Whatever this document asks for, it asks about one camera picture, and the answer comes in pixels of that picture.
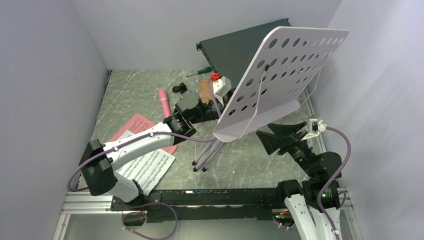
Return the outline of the lilac perforated music stand desk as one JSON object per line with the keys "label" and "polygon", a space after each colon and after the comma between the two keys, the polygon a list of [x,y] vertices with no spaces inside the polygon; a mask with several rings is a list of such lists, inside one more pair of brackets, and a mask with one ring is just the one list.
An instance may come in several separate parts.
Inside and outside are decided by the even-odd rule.
{"label": "lilac perforated music stand desk", "polygon": [[229,143],[287,116],[349,35],[347,29],[278,26],[258,47],[213,135]]}

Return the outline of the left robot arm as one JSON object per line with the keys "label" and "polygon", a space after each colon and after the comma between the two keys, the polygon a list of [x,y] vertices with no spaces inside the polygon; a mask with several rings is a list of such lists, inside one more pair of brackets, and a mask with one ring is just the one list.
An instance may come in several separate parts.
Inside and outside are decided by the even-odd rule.
{"label": "left robot arm", "polygon": [[186,140],[194,141],[194,124],[216,120],[224,111],[228,94],[212,93],[209,102],[202,102],[195,92],[185,92],[171,110],[168,95],[160,90],[159,99],[164,113],[163,121],[140,133],[101,143],[91,140],[84,150],[77,172],[86,182],[86,190],[92,196],[111,194],[121,199],[131,210],[139,209],[148,196],[151,187],[140,184],[138,177],[146,174],[131,170],[135,160],[163,148],[173,147]]}

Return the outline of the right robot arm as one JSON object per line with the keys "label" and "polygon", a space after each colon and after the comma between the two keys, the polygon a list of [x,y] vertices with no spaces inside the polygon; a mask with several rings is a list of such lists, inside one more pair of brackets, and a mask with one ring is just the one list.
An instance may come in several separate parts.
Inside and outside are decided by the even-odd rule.
{"label": "right robot arm", "polygon": [[279,228],[297,230],[303,240],[340,240],[340,200],[337,179],[343,161],[336,152],[315,154],[309,139],[327,128],[323,120],[312,119],[294,125],[268,124],[270,132],[255,134],[268,155],[289,154],[309,177],[308,180],[284,180],[276,187],[276,203],[286,208],[273,216]]}

